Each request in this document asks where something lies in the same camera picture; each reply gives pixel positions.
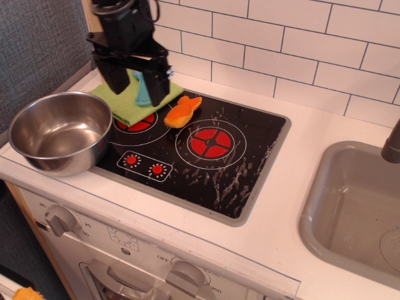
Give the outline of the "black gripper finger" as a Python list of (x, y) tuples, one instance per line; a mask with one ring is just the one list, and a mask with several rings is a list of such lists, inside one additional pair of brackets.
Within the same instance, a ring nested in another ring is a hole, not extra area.
[(97, 60), (97, 67), (110, 89), (121, 94), (130, 83), (125, 67), (117, 66), (105, 60)]
[(153, 106), (160, 105), (161, 101), (170, 93), (168, 75), (164, 72), (143, 72), (144, 81)]

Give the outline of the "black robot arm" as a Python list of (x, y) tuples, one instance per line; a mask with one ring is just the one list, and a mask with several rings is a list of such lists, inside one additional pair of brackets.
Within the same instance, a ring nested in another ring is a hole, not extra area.
[(115, 94), (129, 85), (127, 69), (142, 73), (151, 104), (158, 106), (170, 93), (172, 67), (168, 50), (153, 38), (154, 23), (148, 1), (92, 1), (102, 31), (90, 32), (92, 56)]

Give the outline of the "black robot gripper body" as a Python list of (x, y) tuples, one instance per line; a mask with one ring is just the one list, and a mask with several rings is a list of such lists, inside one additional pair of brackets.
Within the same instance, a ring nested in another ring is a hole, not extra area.
[(171, 75), (168, 51), (153, 39), (151, 22), (137, 12), (123, 17), (103, 15), (100, 21), (102, 31), (90, 32), (87, 40), (94, 47), (93, 58), (103, 76), (123, 69)]

